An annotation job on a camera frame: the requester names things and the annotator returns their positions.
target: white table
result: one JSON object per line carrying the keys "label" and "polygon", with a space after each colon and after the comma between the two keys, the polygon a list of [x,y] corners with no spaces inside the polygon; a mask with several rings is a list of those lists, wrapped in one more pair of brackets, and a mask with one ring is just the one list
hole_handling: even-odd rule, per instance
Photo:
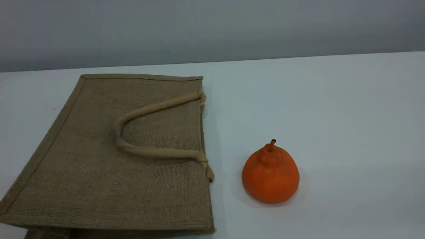
{"label": "white table", "polygon": [[[1,73],[0,196],[91,73],[204,76],[217,232],[201,238],[425,238],[425,52]],[[300,169],[286,205],[241,184],[272,138]]]}

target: gray wall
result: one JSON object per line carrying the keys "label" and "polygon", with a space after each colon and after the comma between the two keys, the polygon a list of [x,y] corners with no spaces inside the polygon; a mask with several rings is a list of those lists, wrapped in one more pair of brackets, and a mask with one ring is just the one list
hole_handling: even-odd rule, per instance
{"label": "gray wall", "polygon": [[0,1],[0,71],[425,50],[425,0]]}

